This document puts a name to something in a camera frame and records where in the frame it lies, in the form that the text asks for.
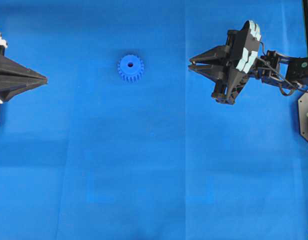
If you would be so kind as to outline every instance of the mounting plate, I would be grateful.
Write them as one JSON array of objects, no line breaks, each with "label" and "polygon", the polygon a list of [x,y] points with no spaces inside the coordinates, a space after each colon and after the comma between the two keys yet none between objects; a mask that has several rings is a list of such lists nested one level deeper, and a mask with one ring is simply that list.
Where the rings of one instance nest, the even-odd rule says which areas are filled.
[{"label": "mounting plate", "polygon": [[308,93],[298,100],[300,134],[308,141]]}]

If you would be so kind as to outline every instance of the blue cloth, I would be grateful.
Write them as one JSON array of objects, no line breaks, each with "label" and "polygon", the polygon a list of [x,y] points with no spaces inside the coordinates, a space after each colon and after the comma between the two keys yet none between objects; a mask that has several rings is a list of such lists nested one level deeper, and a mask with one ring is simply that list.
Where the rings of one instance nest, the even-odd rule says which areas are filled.
[{"label": "blue cloth", "polygon": [[306,56],[301,1],[0,2],[6,56],[49,79],[2,106],[0,239],[307,239],[300,94],[251,79],[220,105],[187,68],[246,20]]}]

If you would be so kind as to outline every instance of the blue surface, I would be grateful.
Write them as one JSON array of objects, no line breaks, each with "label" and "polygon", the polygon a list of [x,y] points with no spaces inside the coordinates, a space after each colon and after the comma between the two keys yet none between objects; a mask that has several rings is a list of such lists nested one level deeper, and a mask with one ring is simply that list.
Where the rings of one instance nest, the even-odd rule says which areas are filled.
[{"label": "blue surface", "polygon": [[[300,95],[251,79],[220,105],[187,69],[246,20],[306,56],[296,0],[1,2],[6,56],[49,84],[2,107],[0,239],[307,239]],[[137,84],[117,72],[131,53]]]}]

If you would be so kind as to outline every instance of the blue gear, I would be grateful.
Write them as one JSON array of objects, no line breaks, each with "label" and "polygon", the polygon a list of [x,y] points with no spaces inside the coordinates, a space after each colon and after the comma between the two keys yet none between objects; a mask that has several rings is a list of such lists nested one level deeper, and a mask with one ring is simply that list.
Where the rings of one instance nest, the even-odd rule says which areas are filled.
[{"label": "blue gear", "polygon": [[126,55],[117,64],[117,70],[124,81],[135,83],[143,75],[144,64],[138,56]]}]

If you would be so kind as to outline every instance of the black cable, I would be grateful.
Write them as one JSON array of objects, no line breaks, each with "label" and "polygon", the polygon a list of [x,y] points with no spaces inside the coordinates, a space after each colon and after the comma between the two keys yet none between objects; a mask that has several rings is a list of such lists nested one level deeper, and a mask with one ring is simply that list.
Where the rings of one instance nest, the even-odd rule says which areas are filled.
[{"label": "black cable", "polygon": [[289,82],[285,77],[282,76],[282,74],[280,74],[276,69],[274,69],[267,61],[265,61],[264,59],[260,58],[260,57],[256,57],[256,59],[258,59],[259,61],[261,61],[262,63],[264,63],[270,70],[272,70],[274,73],[276,73],[283,81],[285,81],[288,85],[290,85],[292,87],[292,89],[298,90],[302,93],[308,94],[308,91],[303,90],[299,87],[295,87],[291,82]]},{"label": "black cable", "polygon": [[264,51],[264,48],[265,48],[264,42],[260,41],[260,44],[262,44],[262,52],[263,52],[263,54],[266,56],[265,51]]}]

